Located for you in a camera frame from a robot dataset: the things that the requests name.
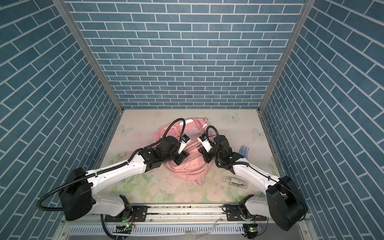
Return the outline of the pink student backpack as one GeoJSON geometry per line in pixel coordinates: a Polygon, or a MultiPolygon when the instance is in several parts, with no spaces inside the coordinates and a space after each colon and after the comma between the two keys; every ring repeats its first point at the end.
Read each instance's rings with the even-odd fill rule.
{"type": "Polygon", "coordinates": [[[161,127],[153,135],[155,146],[146,148],[162,152],[174,153],[179,150],[182,136],[187,135],[191,141],[183,151],[190,155],[184,162],[177,166],[173,162],[164,165],[174,176],[179,179],[192,182],[196,186],[203,184],[204,178],[212,166],[212,162],[207,164],[198,149],[202,147],[198,137],[206,134],[208,121],[206,118],[189,118],[186,120],[174,121],[172,124],[161,127]]]}

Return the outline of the blue geometry set case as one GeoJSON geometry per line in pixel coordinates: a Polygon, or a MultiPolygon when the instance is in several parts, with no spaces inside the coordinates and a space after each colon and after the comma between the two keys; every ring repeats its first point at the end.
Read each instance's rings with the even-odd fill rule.
{"type": "Polygon", "coordinates": [[[239,149],[239,154],[241,154],[244,158],[248,158],[249,155],[249,147],[242,145],[239,149]]]}

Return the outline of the clear plastic pencil case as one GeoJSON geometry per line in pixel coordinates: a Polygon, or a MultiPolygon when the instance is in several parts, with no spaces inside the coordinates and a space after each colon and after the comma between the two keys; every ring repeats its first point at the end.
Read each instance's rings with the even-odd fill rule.
{"type": "Polygon", "coordinates": [[[226,176],[224,177],[224,182],[228,185],[231,185],[240,189],[248,188],[248,183],[245,180],[241,180],[239,178],[226,176]]]}

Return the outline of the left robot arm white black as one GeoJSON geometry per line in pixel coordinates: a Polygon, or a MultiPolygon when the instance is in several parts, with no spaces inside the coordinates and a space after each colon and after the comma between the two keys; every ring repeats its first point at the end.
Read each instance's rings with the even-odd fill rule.
{"type": "Polygon", "coordinates": [[[62,186],[37,201],[36,208],[45,212],[63,212],[67,221],[88,214],[113,217],[127,214],[131,207],[127,197],[104,198],[101,191],[126,178],[157,169],[164,163],[182,163],[189,155],[184,149],[190,139],[184,133],[178,138],[170,136],[168,133],[174,125],[184,130],[187,124],[183,118],[174,120],[158,141],[133,151],[128,159],[119,163],[96,170],[73,170],[62,186]]]}

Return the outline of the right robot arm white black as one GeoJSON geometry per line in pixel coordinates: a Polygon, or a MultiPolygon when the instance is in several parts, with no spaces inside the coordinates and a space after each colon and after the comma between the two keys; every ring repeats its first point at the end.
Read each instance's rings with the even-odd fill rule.
{"type": "Polygon", "coordinates": [[[214,126],[207,126],[198,140],[202,144],[199,151],[204,159],[213,161],[217,168],[244,178],[264,192],[264,201],[250,194],[239,202],[238,213],[244,220],[259,215],[272,219],[278,227],[288,231],[306,217],[308,206],[293,179],[271,175],[251,164],[232,150],[227,138],[220,135],[214,126]]]}

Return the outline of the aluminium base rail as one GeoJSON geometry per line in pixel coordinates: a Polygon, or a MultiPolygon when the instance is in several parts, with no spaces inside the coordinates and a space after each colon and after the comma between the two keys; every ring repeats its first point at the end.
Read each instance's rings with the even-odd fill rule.
{"type": "Polygon", "coordinates": [[[308,220],[296,223],[289,231],[278,227],[272,219],[259,217],[244,220],[225,212],[223,204],[148,204],[134,205],[133,222],[113,222],[104,218],[108,233],[134,237],[188,236],[201,240],[209,235],[246,239],[315,240],[313,226],[308,220]]]}

